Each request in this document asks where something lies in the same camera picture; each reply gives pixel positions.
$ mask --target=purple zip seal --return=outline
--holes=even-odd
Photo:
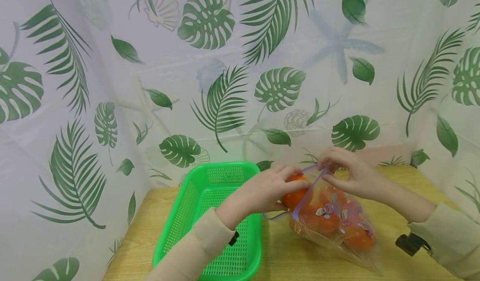
[[[309,166],[309,167],[306,167],[304,168],[302,171],[305,173],[306,171],[309,171],[309,170],[312,170],[312,168],[316,168],[317,165],[312,165],[312,166]],[[326,173],[326,169],[323,168],[323,170],[321,171],[321,173],[318,175],[318,177],[315,179],[315,181],[312,183],[312,185],[310,185],[309,189],[307,190],[307,193],[305,194],[305,196],[303,196],[303,198],[300,200],[300,202],[297,204],[297,206],[295,207],[295,209],[293,209],[293,212],[290,212],[290,211],[284,211],[282,213],[279,213],[277,215],[275,215],[274,217],[272,218],[269,218],[267,216],[266,213],[263,213],[263,217],[266,218],[267,220],[269,221],[275,221],[275,220],[278,220],[278,218],[281,218],[285,215],[291,215],[293,217],[293,219],[295,221],[299,221],[299,211],[300,211],[300,208],[302,207],[303,203],[305,203],[305,200],[307,198],[307,196],[309,195],[310,191],[312,190],[313,186],[315,186],[315,184],[318,182],[318,180],[320,180],[322,178],[322,176]]]

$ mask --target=hand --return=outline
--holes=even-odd
[[[307,180],[286,182],[293,174],[303,175],[298,167],[277,165],[256,174],[235,190],[216,209],[218,217],[231,230],[252,213],[287,210],[278,200],[287,193],[310,187]]]
[[[347,181],[334,176],[340,167],[348,168]],[[323,180],[334,187],[360,198],[375,200],[383,204],[388,199],[388,193],[398,186],[384,177],[375,168],[368,165],[359,156],[343,148],[332,146],[318,158],[318,169],[326,168],[328,174],[323,175]]]

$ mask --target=left hand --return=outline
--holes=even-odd
[[[303,172],[292,165],[277,165],[256,174],[218,206],[218,217],[233,230],[252,213],[287,210],[278,200],[287,193],[311,185],[307,180],[287,183],[293,174],[302,176]]]

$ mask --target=starfish print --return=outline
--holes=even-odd
[[[241,140],[242,141],[241,151],[242,151],[243,161],[247,161],[247,143],[251,143],[253,146],[258,148],[260,151],[262,151],[265,154],[271,156],[272,155],[271,152],[269,152],[264,146],[262,146],[261,144],[259,144],[258,142],[256,142],[255,140],[250,138],[250,136],[253,135],[253,133],[255,133],[256,130],[259,130],[263,127],[263,124],[265,124],[265,121],[260,120],[255,125],[253,125],[252,129],[250,129],[250,131],[247,134],[245,134],[240,127],[237,127],[237,128],[235,128],[235,130],[237,131],[239,136],[233,136],[231,138],[227,138],[227,139],[224,140],[224,142],[227,143],[227,142],[230,142],[230,141]]]
[[[312,11],[310,18],[313,21],[313,24],[317,30],[325,36],[325,38],[330,41],[330,44],[324,48],[321,48],[316,54],[309,57],[303,64],[304,69],[310,68],[313,64],[320,62],[327,56],[335,54],[337,58],[337,69],[338,75],[343,84],[347,84],[347,61],[345,59],[345,49],[348,50],[359,50],[369,54],[382,54],[385,52],[385,49],[377,46],[366,40],[359,40],[348,38],[353,30],[355,25],[351,24],[347,19],[342,26],[340,32],[332,29],[327,22],[322,18],[319,12]]]
[[[139,76],[135,74],[135,89],[136,89],[136,94],[138,100],[140,100],[141,104],[134,104],[131,101],[126,101],[126,100],[120,100],[118,102],[118,105],[123,108],[127,108],[130,110],[138,111],[143,114],[143,124],[145,124],[145,119],[153,122],[153,124],[157,125],[160,127],[160,129],[163,130],[163,132],[167,135],[170,136],[170,132],[167,129],[167,126],[164,125],[162,120],[157,116],[157,111],[162,110],[164,107],[157,106],[155,104],[150,103],[150,97],[146,94],[145,88],[143,88],[142,85],[142,80],[140,80]],[[178,102],[180,99],[179,98],[171,98],[172,105]]]

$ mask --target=green plastic basket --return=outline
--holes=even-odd
[[[203,164],[190,170],[168,214],[153,254],[153,266],[211,207],[260,170],[251,162]],[[253,214],[237,227],[240,237],[202,272],[199,281],[246,281],[255,275],[262,257],[261,215]]]

